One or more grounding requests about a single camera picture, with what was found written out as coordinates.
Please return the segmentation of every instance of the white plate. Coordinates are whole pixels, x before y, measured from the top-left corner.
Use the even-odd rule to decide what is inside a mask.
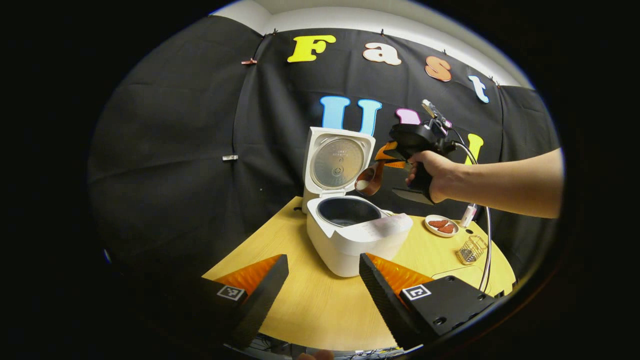
[[[451,234],[447,234],[447,233],[443,233],[441,231],[438,231],[437,227],[433,227],[431,225],[429,225],[430,221],[441,221],[441,220],[446,220],[448,221],[447,225],[449,224],[453,224],[453,233]],[[441,217],[440,215],[429,215],[426,218],[424,218],[424,225],[427,226],[427,229],[429,229],[432,233],[441,236],[443,238],[450,238],[452,236],[455,236],[458,231],[460,231],[460,228],[458,227],[458,225],[451,221],[451,219],[445,218],[445,217]]]

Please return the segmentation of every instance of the scoop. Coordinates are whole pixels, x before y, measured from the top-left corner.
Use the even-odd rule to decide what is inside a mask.
[[[364,169],[356,179],[356,191],[365,196],[371,196],[380,190],[382,173],[387,159],[380,159],[375,164]]]

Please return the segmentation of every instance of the wire basket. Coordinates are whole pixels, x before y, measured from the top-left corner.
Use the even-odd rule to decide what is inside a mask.
[[[486,242],[478,235],[471,235],[462,248],[456,251],[456,255],[461,263],[471,265],[484,254],[485,250]]]

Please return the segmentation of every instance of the inner lid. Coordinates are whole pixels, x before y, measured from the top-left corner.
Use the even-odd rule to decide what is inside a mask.
[[[311,178],[325,189],[339,189],[356,180],[364,165],[362,146],[348,138],[328,138],[311,162]]]
[[[375,206],[352,197],[330,197],[322,200],[318,204],[317,212],[327,222],[340,227],[347,227],[382,217],[382,214]]]

